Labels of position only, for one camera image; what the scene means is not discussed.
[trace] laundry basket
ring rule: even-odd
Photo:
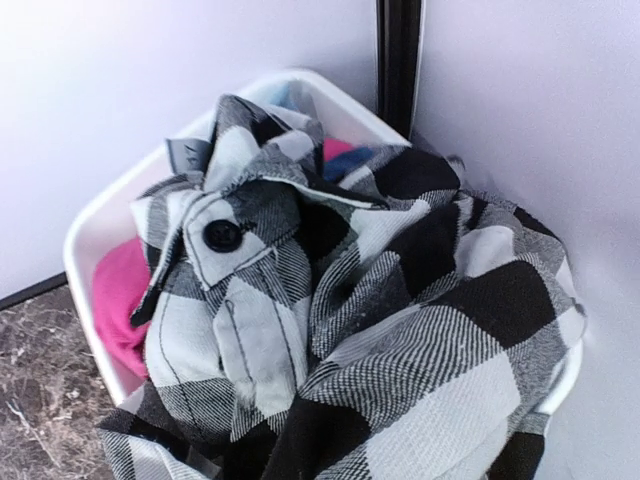
[[[287,70],[267,76],[238,92],[255,103],[269,103],[287,84],[299,84],[313,98],[316,114],[327,135],[353,145],[408,144],[407,140],[346,93],[320,75],[306,70]],[[199,117],[176,138],[209,139],[215,110]],[[125,173],[87,205],[72,224],[64,246],[69,286],[89,347],[105,385],[117,405],[142,384],[127,367],[105,349],[94,328],[91,282],[98,262],[107,252],[135,237],[129,205],[149,186],[171,175],[164,144]],[[571,390],[581,360],[581,347],[568,357],[567,366],[553,394],[543,403],[551,413]]]

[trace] white plastic basket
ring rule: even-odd
[[[318,119],[327,135],[353,145],[408,144],[407,140],[320,75],[306,70],[286,70],[260,79],[238,92],[255,103],[268,103],[291,82],[304,86],[314,101]],[[175,138],[208,140],[215,118],[212,109]],[[64,245],[64,263],[69,286],[89,347],[113,402],[118,405],[142,384],[142,380],[113,358],[94,328],[91,282],[98,262],[119,244],[136,235],[129,205],[144,190],[171,174],[165,145],[162,144],[138,165],[125,173],[87,205],[75,219]],[[569,356],[567,367],[553,394],[543,403],[552,413],[569,393],[580,368],[582,349]]]

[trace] black corner trim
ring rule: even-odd
[[[38,295],[42,295],[43,293],[47,293],[54,288],[61,287],[67,283],[67,274],[59,273],[58,275],[54,275],[51,278],[47,278],[40,283],[36,283],[35,285],[31,285],[30,287],[25,288],[24,290],[20,290],[8,297],[5,297],[0,300],[0,310],[6,310],[7,308],[11,308],[18,303],[22,303],[30,298],[37,297]]]
[[[378,116],[411,133],[422,0],[378,0]]]

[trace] white wall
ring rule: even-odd
[[[415,131],[566,242],[591,315],[538,478],[640,478],[640,3],[424,8]]]
[[[221,93],[310,67],[372,107],[370,0],[0,2],[0,298],[63,270],[76,213]]]

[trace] pile of laundry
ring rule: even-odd
[[[561,242],[458,160],[326,138],[287,98],[168,141],[95,272],[146,378],[99,426],[116,478],[533,478],[585,322]]]

